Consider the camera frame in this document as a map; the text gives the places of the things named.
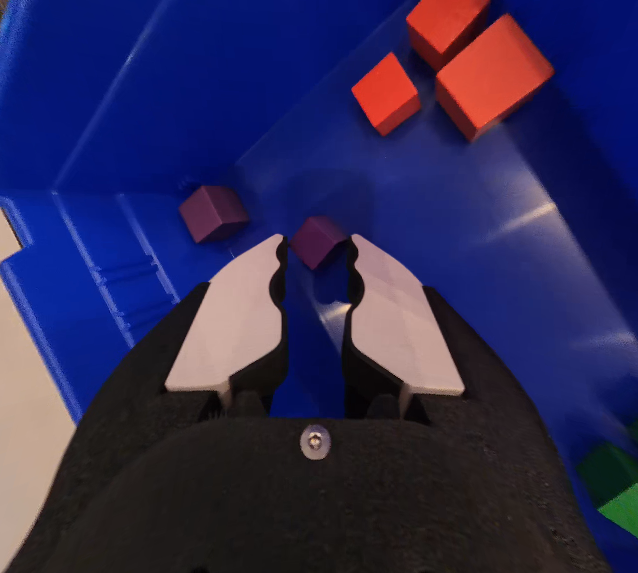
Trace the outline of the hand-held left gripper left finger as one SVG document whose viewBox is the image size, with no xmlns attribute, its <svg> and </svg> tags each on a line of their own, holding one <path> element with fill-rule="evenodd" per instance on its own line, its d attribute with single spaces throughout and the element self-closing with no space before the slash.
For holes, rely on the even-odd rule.
<svg viewBox="0 0 638 573">
<path fill-rule="evenodd" d="M 210 279 L 164 382 L 168 393 L 214 393 L 224 409 L 255 393 L 270 410 L 288 374 L 287 266 L 288 240 L 273 234 Z"/>
</svg>

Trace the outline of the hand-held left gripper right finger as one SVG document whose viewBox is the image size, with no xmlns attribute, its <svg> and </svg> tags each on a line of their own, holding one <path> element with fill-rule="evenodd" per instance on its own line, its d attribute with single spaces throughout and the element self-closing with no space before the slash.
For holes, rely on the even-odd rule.
<svg viewBox="0 0 638 573">
<path fill-rule="evenodd" d="M 418 277 L 360 234 L 347 247 L 348 299 L 342 339 L 347 389 L 367 403 L 415 396 L 460 398 L 465 383 Z"/>
</svg>

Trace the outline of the blue plastic bin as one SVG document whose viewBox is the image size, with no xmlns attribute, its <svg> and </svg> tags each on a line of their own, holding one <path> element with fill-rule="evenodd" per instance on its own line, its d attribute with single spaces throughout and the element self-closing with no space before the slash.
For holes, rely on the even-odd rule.
<svg viewBox="0 0 638 573">
<path fill-rule="evenodd" d="M 554 67 L 469 143 L 410 49 L 419 0 L 8 0 L 1 264 L 72 420 L 191 288 L 312 215 L 434 287 L 514 374 L 613 572 L 637 538 L 576 466 L 637 459 L 637 0 L 492 0 Z M 385 137 L 354 86 L 393 52 L 421 110 Z M 179 205 L 227 186 L 250 223 L 197 244 Z"/>
</svg>

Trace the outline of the purple wooden cube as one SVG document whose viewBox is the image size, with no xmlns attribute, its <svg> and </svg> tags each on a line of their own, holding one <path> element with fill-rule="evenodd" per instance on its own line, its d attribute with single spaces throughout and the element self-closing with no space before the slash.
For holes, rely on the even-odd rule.
<svg viewBox="0 0 638 573">
<path fill-rule="evenodd" d="M 230 238 L 250 223 L 243 202 L 227 186 L 201 186 L 179 205 L 179 214 L 197 244 Z"/>
<path fill-rule="evenodd" d="M 315 271 L 327 264 L 347 240 L 348 235 L 332 218 L 316 215 L 306 218 L 289 247 L 303 265 Z"/>
</svg>

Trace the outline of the orange-red wooden cube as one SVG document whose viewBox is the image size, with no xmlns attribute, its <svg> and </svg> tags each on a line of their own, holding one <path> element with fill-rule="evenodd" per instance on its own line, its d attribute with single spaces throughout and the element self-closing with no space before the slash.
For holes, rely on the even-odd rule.
<svg viewBox="0 0 638 573">
<path fill-rule="evenodd" d="M 381 137 L 421 110 L 418 90 L 393 52 L 352 86 L 352 94 Z"/>
<path fill-rule="evenodd" d="M 469 142 L 529 101 L 554 67 L 510 14 L 485 29 L 436 75 L 436 101 Z"/>
<path fill-rule="evenodd" d="M 491 0 L 420 0 L 406 17 L 412 49 L 440 71 L 482 32 Z"/>
</svg>

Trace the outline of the green wooden cube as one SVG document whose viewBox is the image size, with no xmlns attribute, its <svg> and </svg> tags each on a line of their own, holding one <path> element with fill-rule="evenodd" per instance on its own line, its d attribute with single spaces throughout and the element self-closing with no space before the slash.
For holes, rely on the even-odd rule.
<svg viewBox="0 0 638 573">
<path fill-rule="evenodd" d="M 637 460 L 606 442 L 584 457 L 576 472 L 596 510 L 637 537 Z"/>
</svg>

